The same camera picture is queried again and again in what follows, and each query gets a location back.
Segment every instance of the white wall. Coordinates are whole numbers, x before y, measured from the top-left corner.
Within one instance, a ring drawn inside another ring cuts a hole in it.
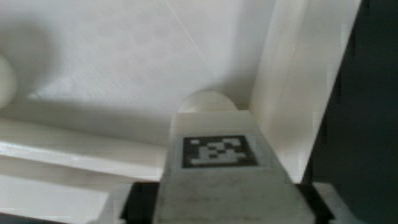
[[[18,99],[0,116],[167,143],[188,95],[249,104],[273,0],[3,0],[0,54]]]
[[[300,181],[359,0],[279,0],[250,100],[261,131]]]

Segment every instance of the white curved surface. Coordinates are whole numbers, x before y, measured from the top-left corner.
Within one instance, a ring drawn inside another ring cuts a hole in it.
[[[0,55],[0,109],[7,106],[16,95],[16,76],[9,62]]]
[[[192,93],[217,90],[247,107],[272,5],[2,0],[0,49],[21,82],[0,116],[167,145]]]
[[[231,99],[215,91],[195,93],[183,102],[179,113],[234,111],[238,110]]]

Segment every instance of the white panel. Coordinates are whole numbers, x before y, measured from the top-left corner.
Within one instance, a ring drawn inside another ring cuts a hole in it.
[[[272,2],[3,0],[19,89],[0,115],[165,145],[194,92],[247,105]]]
[[[275,0],[167,0],[204,62],[217,90],[247,106]]]
[[[300,182],[359,0],[281,0],[250,101],[261,131]]]
[[[0,119],[0,155],[160,180],[163,147]]]
[[[119,184],[135,180],[0,157],[0,213],[92,224]]]

